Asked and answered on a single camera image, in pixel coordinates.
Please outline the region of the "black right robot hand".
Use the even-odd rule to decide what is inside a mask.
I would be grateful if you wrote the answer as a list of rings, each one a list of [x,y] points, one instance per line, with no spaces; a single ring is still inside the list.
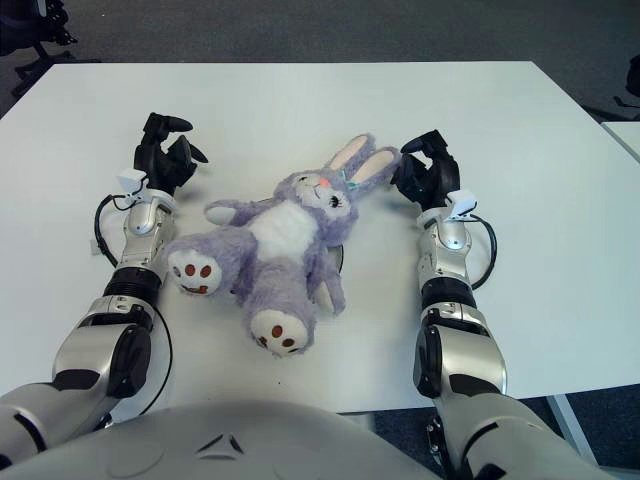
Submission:
[[[391,184],[422,211],[444,207],[446,196],[460,189],[457,162],[438,130],[407,142],[400,150],[400,164]]]

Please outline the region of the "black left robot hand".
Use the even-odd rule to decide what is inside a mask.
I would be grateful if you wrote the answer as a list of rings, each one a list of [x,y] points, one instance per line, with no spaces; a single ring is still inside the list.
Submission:
[[[196,163],[207,163],[207,157],[184,135],[163,151],[161,144],[170,133],[188,132],[193,126],[187,120],[150,113],[144,125],[144,135],[136,147],[134,168],[147,175],[147,187],[173,196],[195,173]]]

